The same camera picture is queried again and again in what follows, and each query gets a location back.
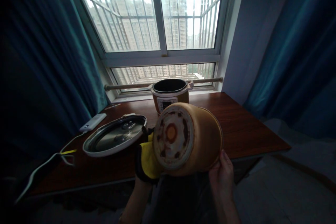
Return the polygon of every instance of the window glass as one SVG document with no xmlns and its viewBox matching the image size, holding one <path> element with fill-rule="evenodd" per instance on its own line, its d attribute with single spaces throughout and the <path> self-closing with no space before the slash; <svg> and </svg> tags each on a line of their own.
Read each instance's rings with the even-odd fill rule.
<svg viewBox="0 0 336 224">
<path fill-rule="evenodd" d="M 220 0 L 161 0 L 167 50 L 214 48 Z"/>
<path fill-rule="evenodd" d="M 86 0 L 105 52 L 160 50 L 153 0 Z"/>
<path fill-rule="evenodd" d="M 163 79 L 183 79 L 186 81 L 213 78 L 215 63 L 157 65 L 112 68 L 118 85 L 156 83 Z M 195 86 L 207 86 L 211 83 L 197 83 Z M 122 92 L 143 91 L 146 88 L 122 89 Z"/>
</svg>

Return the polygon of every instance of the curtain rod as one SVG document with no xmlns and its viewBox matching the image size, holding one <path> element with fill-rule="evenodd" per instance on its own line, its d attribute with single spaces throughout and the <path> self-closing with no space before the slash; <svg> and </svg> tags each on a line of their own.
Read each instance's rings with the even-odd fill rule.
<svg viewBox="0 0 336 224">
<path fill-rule="evenodd" d="M 194 83 L 206 83 L 206 82 L 223 82 L 223 77 L 220 78 L 214 78 L 214 79 L 198 79 L 193 80 Z M 131 85 L 105 85 L 104 89 L 106 91 L 115 90 L 115 89 L 131 89 L 131 88 L 147 88 L 149 85 L 153 83 L 139 83 L 139 84 L 131 84 Z"/>
</svg>

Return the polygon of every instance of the rice cooker control panel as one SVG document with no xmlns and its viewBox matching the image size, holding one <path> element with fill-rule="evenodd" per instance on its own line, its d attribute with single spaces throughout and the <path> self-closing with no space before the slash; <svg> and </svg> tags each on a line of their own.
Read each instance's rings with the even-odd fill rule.
<svg viewBox="0 0 336 224">
<path fill-rule="evenodd" d="M 169 97 L 169 98 L 162 98 L 158 97 L 157 98 L 157 105 L 159 106 L 160 113 L 168 107 L 169 105 L 176 103 L 177 102 L 177 97 Z"/>
</svg>

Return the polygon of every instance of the wooden table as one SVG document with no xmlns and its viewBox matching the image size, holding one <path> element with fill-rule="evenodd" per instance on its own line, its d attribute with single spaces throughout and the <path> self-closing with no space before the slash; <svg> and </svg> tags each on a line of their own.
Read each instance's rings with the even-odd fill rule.
<svg viewBox="0 0 336 224">
<path fill-rule="evenodd" d="M 191 95 L 189 102 L 208 109 L 220 122 L 224 134 L 224 149 L 234 164 L 235 182 L 240 181 L 261 156 L 291 148 L 225 93 Z M 106 113 L 107 116 L 97 128 L 130 113 L 146 116 L 149 127 L 154 127 L 158 118 L 152 99 L 121 103 L 116 107 L 109 105 L 101 113 Z M 76 166 L 71 167 L 60 162 L 30 192 L 30 196 L 134 179 L 134 150 L 143 141 L 142 138 L 112 156 L 93 158 L 82 150 L 83 143 L 89 135 L 90 132 L 78 137 L 65 150 L 77 149 L 74 153 Z"/>
</svg>

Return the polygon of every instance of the window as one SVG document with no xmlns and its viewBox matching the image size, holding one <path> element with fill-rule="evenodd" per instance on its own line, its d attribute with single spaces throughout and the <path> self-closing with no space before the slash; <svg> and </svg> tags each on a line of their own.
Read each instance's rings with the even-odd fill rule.
<svg viewBox="0 0 336 224">
<path fill-rule="evenodd" d="M 82 0 L 79 13 L 115 85 L 207 79 L 217 77 L 227 1 Z"/>
<path fill-rule="evenodd" d="M 213 77 L 215 63 L 137 66 L 111 69 L 118 83 L 142 84 L 156 83 L 163 79 L 178 78 L 183 80 L 209 79 Z M 211 83 L 196 83 L 195 87 L 209 86 Z M 122 92 L 147 90 L 145 88 L 122 89 Z"/>
</svg>

